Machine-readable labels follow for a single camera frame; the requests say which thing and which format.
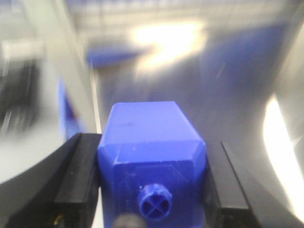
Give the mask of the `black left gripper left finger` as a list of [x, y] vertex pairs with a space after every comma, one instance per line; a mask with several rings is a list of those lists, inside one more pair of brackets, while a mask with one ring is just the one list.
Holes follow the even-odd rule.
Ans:
[[41, 162], [0, 186], [3, 228], [89, 228], [100, 187], [102, 136], [77, 133]]

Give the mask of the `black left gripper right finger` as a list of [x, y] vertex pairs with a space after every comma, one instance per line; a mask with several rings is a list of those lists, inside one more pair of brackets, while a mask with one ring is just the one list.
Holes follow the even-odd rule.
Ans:
[[207, 146], [203, 188], [206, 228], [302, 228], [223, 142]]

